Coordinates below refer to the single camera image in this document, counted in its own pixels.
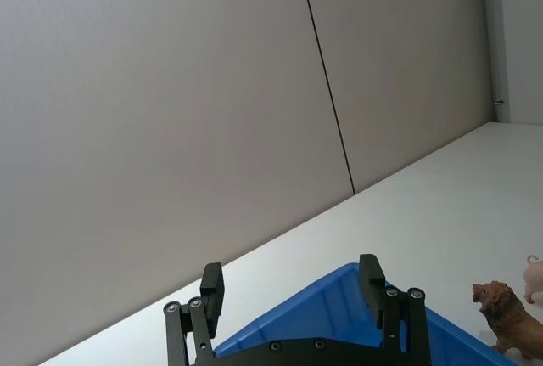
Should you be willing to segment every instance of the blue plastic container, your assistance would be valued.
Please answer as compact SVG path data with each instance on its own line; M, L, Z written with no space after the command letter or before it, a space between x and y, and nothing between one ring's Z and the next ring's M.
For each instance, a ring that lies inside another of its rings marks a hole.
M514 366L434 311L426 309L426 316L434 366ZM373 325L361 294L357 263L338 268L257 318L220 344L216 353L227 355L268 341L311 337L379 345L381 331Z

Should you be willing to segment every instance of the pig figurine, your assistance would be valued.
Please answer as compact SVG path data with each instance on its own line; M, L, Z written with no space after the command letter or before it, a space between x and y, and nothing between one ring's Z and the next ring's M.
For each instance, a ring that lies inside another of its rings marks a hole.
M524 298L529 304L533 304L532 294L543 291L543 262L533 254L526 257L526 261L528 268L524 270L524 281L526 282Z

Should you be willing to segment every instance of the white tabletop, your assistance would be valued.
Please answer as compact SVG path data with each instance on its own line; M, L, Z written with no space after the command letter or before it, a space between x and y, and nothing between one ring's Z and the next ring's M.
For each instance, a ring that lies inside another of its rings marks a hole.
M423 288L429 307L493 343L471 283L499 279L523 299L526 256L543 256L543 127L487 124L227 264L214 345L361 253L376 254L389 281ZM42 365L167 366L162 307L198 287ZM543 320L543 309L526 307Z

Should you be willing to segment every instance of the screw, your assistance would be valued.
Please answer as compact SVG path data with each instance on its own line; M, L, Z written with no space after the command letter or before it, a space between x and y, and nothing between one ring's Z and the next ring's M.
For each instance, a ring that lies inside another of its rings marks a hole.
M281 351L281 342L278 342L278 341L273 341L271 344L270 344L270 350L272 352L279 352Z
M319 350L320 350L320 349L323 349L325 346L326 346L326 342L325 342L325 341L323 341L323 340L321 340L321 339L317 339L317 340L315 341L315 348L316 348L316 349L319 349Z
M413 298L422 298L424 296L424 294L420 290L413 290L413 291L411 291L411 296Z

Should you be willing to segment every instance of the black vertical line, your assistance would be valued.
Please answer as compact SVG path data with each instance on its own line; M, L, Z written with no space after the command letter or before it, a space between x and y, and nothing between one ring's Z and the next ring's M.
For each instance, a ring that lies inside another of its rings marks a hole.
M319 55L321 56L322 70L324 71L324 77L326 79L326 85L328 87L328 94L330 95L330 102L332 103L333 116L336 119L336 126L338 127L339 140L341 141L341 148L343 149L345 165L347 165L347 172L349 173L350 187L353 190L353 194L356 194L355 184L353 183L353 176L350 173L349 158L347 157L347 150L345 149L345 141L343 140L343 133L341 132L341 126L339 125L338 111L336 110L335 101L333 101L332 88L330 88L330 79L328 79L328 72L326 70L326 64L324 63L324 56L322 56L321 41L319 40L319 34L316 32L315 17L313 16L313 9L311 8L310 0L307 0L307 7L309 8L311 23L313 24L313 31L315 32L316 45L319 48Z

